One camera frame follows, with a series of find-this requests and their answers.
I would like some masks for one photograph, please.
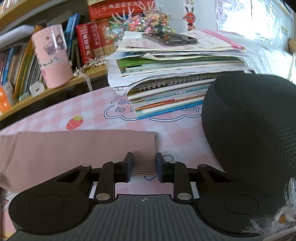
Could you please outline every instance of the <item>red ant sticker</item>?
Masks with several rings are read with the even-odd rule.
[[[195,15],[193,13],[194,7],[191,8],[191,12],[189,12],[188,7],[186,8],[186,15],[183,17],[184,20],[187,21],[188,31],[195,29],[193,23],[195,22]]]

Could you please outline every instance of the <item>red cartoon character sticker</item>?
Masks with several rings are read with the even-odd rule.
[[[79,127],[83,123],[83,117],[80,115],[74,116],[71,120],[69,120],[66,128],[67,130],[74,130]]]
[[[194,7],[191,8],[191,12],[189,12],[188,7],[186,8],[186,15],[183,17],[184,20],[187,21],[188,31],[195,29],[193,23],[195,22],[195,15],[193,13]]]

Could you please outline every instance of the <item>spiral binding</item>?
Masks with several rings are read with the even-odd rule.
[[[183,84],[183,83],[199,81],[199,80],[213,79],[213,78],[219,77],[220,75],[221,73],[204,73],[204,74],[195,74],[195,75],[183,76],[183,77],[167,78],[163,80],[157,79],[157,80],[146,82],[144,84],[137,85],[133,89],[133,91],[146,91],[146,90],[161,88],[164,86]]]

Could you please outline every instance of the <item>strawberry print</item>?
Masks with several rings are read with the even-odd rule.
[[[74,116],[71,120],[69,120],[66,128],[67,130],[74,130],[79,127],[83,123],[83,117],[80,115]]]

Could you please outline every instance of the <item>pink strip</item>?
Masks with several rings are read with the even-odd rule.
[[[205,29],[203,32],[204,32],[204,33],[207,33],[207,34],[210,34],[210,35],[212,35],[212,36],[214,36],[214,37],[216,37],[216,38],[219,38],[219,39],[221,39],[221,40],[223,40],[223,41],[225,41],[225,42],[231,44],[234,48],[238,48],[238,49],[241,49],[241,50],[244,50],[244,49],[245,49],[244,46],[238,44],[237,42],[235,42],[235,41],[233,41],[233,40],[231,40],[231,39],[229,39],[229,38],[226,38],[226,37],[222,36],[221,34],[215,33],[215,32],[212,31],[212,30]]]

